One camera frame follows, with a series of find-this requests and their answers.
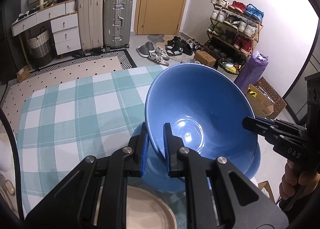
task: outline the cardboard box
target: cardboard box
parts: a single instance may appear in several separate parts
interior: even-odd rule
[[[254,97],[250,93],[247,93],[245,95],[245,97],[251,105],[254,115],[261,118],[265,118],[266,116],[273,113],[272,102],[252,84],[249,85],[249,88],[250,90],[257,93],[256,97]]]
[[[269,94],[270,98],[275,102],[273,105],[273,113],[271,113],[267,119],[275,119],[282,110],[287,106],[284,99],[276,92],[275,89],[264,79],[261,77],[259,81],[257,81],[255,86],[260,85],[264,88],[264,90]]]
[[[193,59],[199,61],[202,65],[206,65],[211,68],[213,68],[216,63],[216,59],[205,51],[197,51]]]
[[[265,188],[265,189],[267,190],[267,192],[269,193],[269,196],[270,196],[269,199],[270,199],[272,202],[276,203],[268,180],[259,183],[259,184],[258,184],[258,188],[259,188],[259,190],[262,190],[262,188]]]
[[[20,83],[22,83],[30,75],[28,67],[23,67],[19,72],[17,72],[17,78]]]

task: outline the wall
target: wall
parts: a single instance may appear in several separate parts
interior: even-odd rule
[[[283,96],[310,52],[318,17],[308,0],[237,1],[252,3],[265,13],[257,49],[269,56],[269,65],[263,76]],[[202,43],[206,42],[212,9],[210,0],[190,0],[181,31]]]

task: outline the screw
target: screw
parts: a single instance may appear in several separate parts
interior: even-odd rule
[[[88,163],[94,162],[94,156],[86,156],[85,157],[85,161],[88,162]]]
[[[129,153],[132,152],[132,148],[131,148],[131,147],[124,147],[124,148],[122,149],[122,151],[123,151],[124,153],[129,154]]]
[[[218,157],[217,160],[220,164],[225,164],[228,161],[224,156]]]
[[[180,151],[181,153],[188,154],[189,151],[190,151],[190,149],[187,148],[187,147],[181,147],[181,148],[179,149],[179,151]]]

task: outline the hand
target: hand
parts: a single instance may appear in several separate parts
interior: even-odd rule
[[[294,163],[290,160],[284,167],[284,175],[282,177],[282,182],[279,185],[279,193],[283,200],[287,200],[289,197],[294,196],[294,187],[297,183],[300,185],[307,185],[303,193],[299,197],[302,198],[311,194],[317,187],[320,179],[318,172],[303,171],[298,179],[298,177],[293,172]]]

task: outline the gray suitcase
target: gray suitcase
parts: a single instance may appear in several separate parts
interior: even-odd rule
[[[78,23],[82,50],[103,47],[103,0],[78,0]]]
[[[107,51],[129,48],[133,0],[103,0],[103,40]]]

